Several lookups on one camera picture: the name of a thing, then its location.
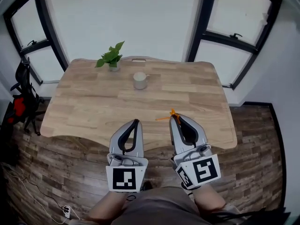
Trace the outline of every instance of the wooden table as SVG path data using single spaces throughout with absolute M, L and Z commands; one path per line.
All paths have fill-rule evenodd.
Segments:
M 229 106 L 211 63 L 171 62 L 127 57 L 118 72 L 95 68 L 95 60 L 76 59 L 65 71 L 46 111 L 41 134 L 87 138 L 109 147 L 124 123 L 142 123 L 144 150 L 171 145 L 171 108 L 199 123 L 208 142 L 223 149 L 237 144 Z M 133 74 L 148 75 L 148 87 L 135 90 Z

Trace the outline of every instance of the orange zip tie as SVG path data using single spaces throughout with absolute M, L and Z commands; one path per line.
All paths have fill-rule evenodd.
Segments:
M 172 115 L 175 115 L 176 118 L 177 118 L 178 123 L 180 124 L 180 121 L 179 121 L 180 115 L 179 115 L 178 113 L 175 112 L 174 108 L 171 109 L 170 115 L 171 115 L 171 116 L 172 116 Z M 169 119 L 169 118 L 170 118 L 170 117 L 156 118 L 155 120 L 156 120 L 156 121 L 160 121 L 160 120 L 163 120 L 163 119 Z

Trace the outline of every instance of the plant pot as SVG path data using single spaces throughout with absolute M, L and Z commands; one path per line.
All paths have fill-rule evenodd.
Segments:
M 109 66 L 109 70 L 110 70 L 111 72 L 119 71 L 119 69 L 120 69 L 120 61 L 117 62 L 117 67 L 111 67 L 111 66 Z

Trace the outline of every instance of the power strip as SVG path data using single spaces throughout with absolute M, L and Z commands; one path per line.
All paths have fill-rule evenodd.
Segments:
M 63 207 L 62 211 L 64 212 L 65 217 L 70 219 L 70 216 L 71 216 L 71 207 L 69 205 L 66 205 L 66 206 Z

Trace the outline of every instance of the wooden floor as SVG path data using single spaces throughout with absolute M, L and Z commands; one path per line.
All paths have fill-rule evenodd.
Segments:
M 231 108 L 231 112 L 238 146 L 230 150 L 213 148 L 218 154 L 222 178 L 212 185 L 228 203 L 242 212 L 276 208 L 281 198 L 282 167 L 270 110 L 268 107 L 242 106 Z M 105 172 L 108 148 L 88 140 L 80 141 L 89 147 L 88 151 L 64 137 L 26 134 L 22 124 L 15 127 L 12 139 L 20 149 L 20 163 L 14 169 L 21 178 L 28 177 L 60 206 L 70 205 L 84 218 L 108 191 Z M 169 162 L 172 156 L 172 146 L 145 152 L 149 160 L 146 180 L 156 187 L 179 185 L 181 181 Z M 55 224 L 28 195 L 21 182 L 9 176 L 5 169 L 4 175 L 9 180 L 8 202 L 25 222 L 29 225 Z M 27 181 L 24 183 L 54 219 L 65 220 L 53 199 L 42 195 Z

